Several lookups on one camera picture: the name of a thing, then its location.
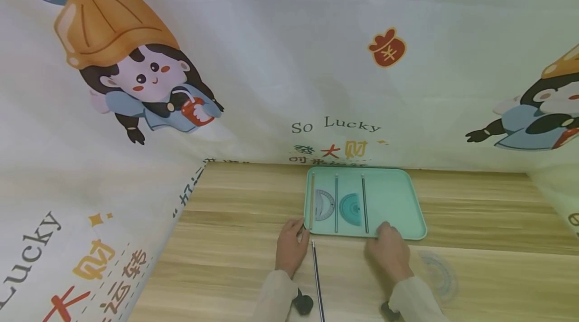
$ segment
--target red money bag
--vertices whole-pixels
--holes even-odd
[[[370,43],[368,49],[374,53],[374,60],[378,66],[390,67],[404,56],[406,43],[400,37],[396,37],[396,28],[392,27],[384,35],[374,36],[374,43]]]

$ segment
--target hand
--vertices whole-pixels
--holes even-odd
[[[414,276],[410,269],[410,248],[399,231],[388,222],[378,227],[378,238],[369,239],[366,246],[374,259],[394,283]]]
[[[304,226],[304,218],[289,220],[281,228],[277,238],[277,253],[275,254],[275,269],[285,270],[290,278],[294,277],[296,270],[306,257],[310,231],[304,229],[302,239],[298,242],[298,233]]]
[[[133,144],[145,144],[145,135],[143,135],[143,133],[138,128],[128,128],[127,136],[129,136],[129,139],[133,142]]]
[[[468,138],[468,143],[480,143],[488,139],[490,135],[487,134],[484,130],[475,130],[467,133],[465,136]]]

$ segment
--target blue protractor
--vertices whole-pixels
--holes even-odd
[[[342,198],[340,201],[340,215],[353,226],[361,225],[358,194],[348,194]]]
[[[336,207],[336,202],[334,201],[334,197],[332,197],[332,195],[326,190],[316,189],[315,207],[316,221],[320,222],[326,220],[330,215],[332,215]]]

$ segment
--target sleeve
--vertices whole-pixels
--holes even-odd
[[[144,106],[134,97],[122,91],[111,91],[105,95],[107,107],[114,113],[129,117],[142,117]]]
[[[298,295],[298,285],[283,270],[267,276],[254,313],[247,322],[285,322],[292,300]]]
[[[450,322],[428,285],[416,276],[395,285],[389,306],[392,311],[399,311],[406,322]]]

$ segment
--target clear protractor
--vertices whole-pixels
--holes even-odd
[[[336,203],[334,197],[326,190],[316,189],[315,197],[315,207],[316,207],[316,221],[321,222],[329,218],[334,209],[336,208]]]

